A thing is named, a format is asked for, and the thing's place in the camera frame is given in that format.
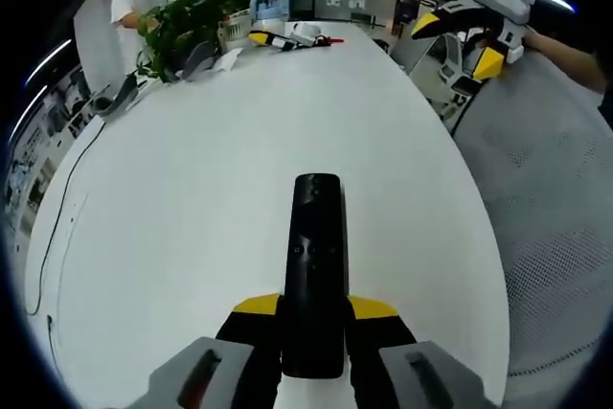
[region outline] person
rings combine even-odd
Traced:
[[[576,50],[546,35],[528,29],[525,44],[547,57],[564,74],[581,86],[604,94],[599,107],[604,119],[613,128],[613,40],[601,39],[596,54]]]
[[[113,0],[111,3],[111,23],[117,28],[122,50],[125,74],[136,70],[138,55],[145,49],[145,39],[138,34],[141,16],[155,7],[164,7],[174,0]],[[148,21],[154,29],[159,24],[155,18]]]

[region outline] gray gripper part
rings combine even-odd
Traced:
[[[481,377],[432,342],[379,351],[400,409],[475,409],[489,403]]]
[[[148,392],[126,409],[182,409],[182,394],[199,375],[210,379],[200,408],[230,409],[252,350],[250,345],[208,337],[197,339],[153,371]]]

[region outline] white shirt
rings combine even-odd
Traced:
[[[121,20],[127,14],[145,14],[155,7],[166,6],[172,2],[174,0],[113,0],[111,3],[111,23],[117,28],[126,74],[136,70],[136,59],[145,49],[146,42],[138,31],[122,26]]]

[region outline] desk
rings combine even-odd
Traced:
[[[353,25],[322,26],[345,43],[257,50],[230,73],[161,86],[81,159],[67,193],[74,228],[52,245],[61,270],[46,277],[32,324],[45,347],[39,318],[57,316],[58,366],[85,407],[128,405],[153,370],[215,336],[234,305],[283,289],[294,179],[316,171],[344,186],[352,294],[395,306],[418,340],[435,341],[502,400],[507,295],[470,173],[376,44]],[[45,218],[33,240],[53,225]],[[31,245],[30,306],[45,244]],[[347,373],[284,378],[276,407],[300,404],[354,407]]]

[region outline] green leaves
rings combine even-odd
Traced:
[[[219,23],[228,15],[249,7],[250,0],[175,0],[141,17],[138,33],[145,38],[152,56],[149,64],[137,66],[140,75],[169,81],[166,70],[176,72],[196,45],[217,43]],[[160,26],[149,30],[155,18]]]

